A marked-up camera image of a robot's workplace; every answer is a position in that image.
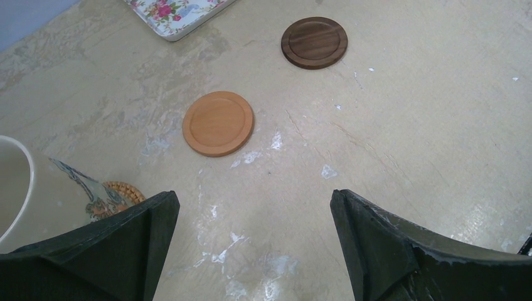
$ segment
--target floral tray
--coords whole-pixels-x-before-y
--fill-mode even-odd
[[[177,41],[235,0],[124,0],[159,36]]]

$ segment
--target marble-patterned surface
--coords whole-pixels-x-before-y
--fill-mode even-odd
[[[327,16],[349,36],[324,70],[280,37]],[[529,0],[239,0],[177,43],[123,1],[83,0],[0,53],[0,133],[181,214],[156,300],[349,300],[333,189],[455,239],[515,253],[532,231]],[[205,93],[252,105],[250,142],[186,145]]]

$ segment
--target flower print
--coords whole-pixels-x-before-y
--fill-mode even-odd
[[[159,7],[158,15],[160,18],[166,17],[172,13],[170,5],[164,5]]]

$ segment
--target cup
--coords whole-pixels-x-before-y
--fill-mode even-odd
[[[0,253],[64,234],[133,205],[65,163],[0,135]]]

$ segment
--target round coaster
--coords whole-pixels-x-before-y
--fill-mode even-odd
[[[337,22],[311,17],[290,25],[281,39],[284,56],[295,66],[321,69],[339,61],[348,47],[348,36]]]
[[[183,135],[190,147],[208,157],[237,151],[253,131],[253,110],[240,95],[213,92],[190,106],[183,120]]]
[[[104,182],[104,185],[117,191],[123,198],[130,199],[135,205],[146,200],[142,192],[133,185],[117,181]]]

